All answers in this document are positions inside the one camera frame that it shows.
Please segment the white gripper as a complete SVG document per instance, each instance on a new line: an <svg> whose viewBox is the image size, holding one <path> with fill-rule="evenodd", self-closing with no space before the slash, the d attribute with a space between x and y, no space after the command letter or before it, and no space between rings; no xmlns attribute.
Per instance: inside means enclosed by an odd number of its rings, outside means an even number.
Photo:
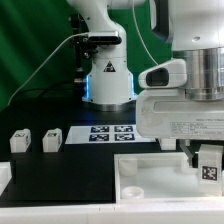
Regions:
<svg viewBox="0 0 224 224"><path fill-rule="evenodd" d="M191 140L224 140L224 101L186 100L180 89L144 90L136 101L136 127L142 137L181 139L192 167Z"/></svg>

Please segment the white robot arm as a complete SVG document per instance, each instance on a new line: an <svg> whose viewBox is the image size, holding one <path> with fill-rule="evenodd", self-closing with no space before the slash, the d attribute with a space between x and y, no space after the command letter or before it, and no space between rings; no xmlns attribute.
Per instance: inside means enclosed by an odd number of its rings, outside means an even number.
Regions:
<svg viewBox="0 0 224 224"><path fill-rule="evenodd" d="M111 9L150 6L153 33L172 46L170 60L143 71L136 97L136 127L161 148L189 152L200 167L219 168L224 147L224 0L67 0L83 17L95 47L85 101L117 109L133 96L126 33Z"/></svg>

